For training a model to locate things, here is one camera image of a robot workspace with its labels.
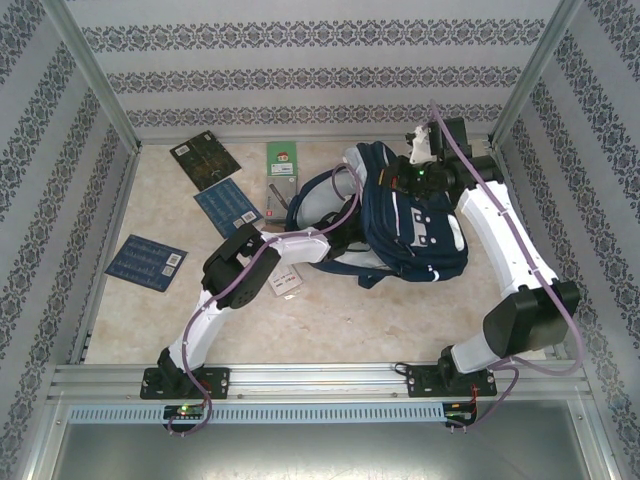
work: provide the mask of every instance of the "navy backpack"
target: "navy backpack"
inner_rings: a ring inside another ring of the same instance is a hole
[[[468,248],[446,194],[428,200],[410,197],[378,185],[383,168],[397,161],[382,142],[360,143],[345,152],[362,185],[361,237],[346,252],[332,260],[313,264],[319,270],[358,277],[358,284],[371,288],[386,276],[409,282],[448,280],[467,265]],[[286,230],[306,228],[337,214],[344,196],[355,193],[355,181],[345,170],[331,182],[332,170],[307,182],[289,205]]]

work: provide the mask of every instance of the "white label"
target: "white label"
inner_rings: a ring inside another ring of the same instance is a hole
[[[178,156],[184,155],[188,151],[189,151],[189,147],[187,147],[186,145],[183,145],[180,148],[176,148],[176,155]]]
[[[292,265],[276,267],[269,275],[269,284],[277,296],[302,284],[302,279]]]
[[[169,257],[169,260],[167,260],[167,265],[169,265],[170,267],[177,267],[181,259],[182,259],[181,255],[172,253],[171,256]]]
[[[249,222],[251,222],[251,221],[255,220],[256,218],[257,218],[257,217],[256,217],[256,214],[255,214],[255,213],[253,213],[253,212],[251,212],[251,211],[249,211],[249,212],[245,213],[244,215],[242,215],[242,219],[243,219],[246,223],[249,223]]]
[[[451,233],[453,233],[453,242],[456,246],[456,250],[461,252],[464,250],[464,237],[462,236],[462,230],[458,220],[453,215],[447,215],[449,217],[449,226],[451,227]]]
[[[293,175],[293,163],[275,163],[271,165],[271,175]]]

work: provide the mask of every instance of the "backpack strap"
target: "backpack strap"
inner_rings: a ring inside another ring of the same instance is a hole
[[[285,220],[285,231],[295,232],[297,230],[300,230],[296,219],[298,218],[298,210],[300,209],[300,205],[302,205],[304,197],[306,197],[309,192],[316,187],[316,185],[319,185],[327,178],[331,177],[332,173],[332,170],[328,170],[324,173],[321,173],[317,177],[312,178],[307,183],[305,183],[300,189],[300,192],[291,199],[291,201],[289,202],[289,209],[287,210],[287,219]]]
[[[345,202],[342,209],[339,212],[331,212],[326,214],[322,220],[314,223],[312,226],[316,230],[325,230],[342,218],[348,213],[351,205],[355,201],[355,197],[351,197],[350,200]],[[356,205],[355,210],[347,220],[335,230],[325,233],[331,250],[325,257],[324,261],[333,260],[344,254],[349,245],[352,243],[364,243],[366,241],[364,232],[362,231],[362,225],[360,224],[360,205]]]
[[[366,288],[369,290],[370,288],[375,287],[380,280],[384,277],[388,277],[389,275],[360,275],[358,277],[358,286],[362,288]]]

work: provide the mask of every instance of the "metal frame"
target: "metal frame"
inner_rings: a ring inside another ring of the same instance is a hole
[[[582,3],[582,0],[561,0],[558,4],[507,103],[502,108],[498,121],[489,136],[491,143],[501,145],[509,135],[509,131],[520,115],[529,94]]]
[[[554,369],[567,368],[569,360],[535,362]],[[231,369],[229,398],[216,401],[221,409],[242,409],[253,406],[280,411],[304,408],[347,407],[368,405],[373,409],[441,408],[442,402],[468,401],[460,398],[409,398],[405,378],[393,371],[394,364],[284,364],[227,365]],[[46,398],[45,411],[34,437],[33,448],[21,477],[25,480],[50,479],[62,446],[66,426],[74,408],[110,406],[113,410],[160,407],[173,402],[143,401],[139,398],[143,365],[94,366],[65,365],[56,367]],[[561,400],[566,401],[574,421],[575,432],[592,479],[620,479],[620,472],[608,444],[602,422],[593,400],[591,387],[583,369],[570,377],[548,377],[527,367],[520,368],[520,380],[506,401]],[[500,395],[511,383],[510,372],[495,372]],[[494,398],[481,397],[489,403]],[[384,421],[440,421],[441,417]],[[225,423],[254,423],[250,418],[227,415]],[[287,418],[291,423],[310,423],[300,418]],[[117,423],[149,423],[135,415]]]
[[[109,80],[107,80],[107,76],[102,71],[102,67],[87,43],[87,39],[71,15],[67,2],[65,0],[43,0],[42,6],[49,18],[51,18],[56,30],[76,60],[78,67],[80,67],[87,83],[96,94],[100,106],[107,113],[109,120],[120,137],[129,150],[138,147],[140,140],[133,129],[133,125],[131,125],[124,108],[120,105],[118,97],[111,88]]]

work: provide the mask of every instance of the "beige marble floor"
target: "beige marble floor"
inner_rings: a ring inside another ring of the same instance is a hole
[[[397,153],[406,145],[389,142]],[[300,185],[341,161],[351,143],[298,143]],[[233,179],[264,211],[266,144],[229,144],[242,166]],[[155,363],[180,334],[198,298],[202,264],[222,238],[193,200],[197,193],[169,154],[145,146],[118,248],[129,234],[189,252],[165,293],[108,277],[86,362]],[[480,240],[461,218],[470,246],[464,274],[435,284],[388,278],[372,290],[351,277],[299,265],[304,279],[289,300],[265,286],[221,330],[212,363],[307,363],[436,360],[442,348],[478,331],[500,300],[495,274]]]

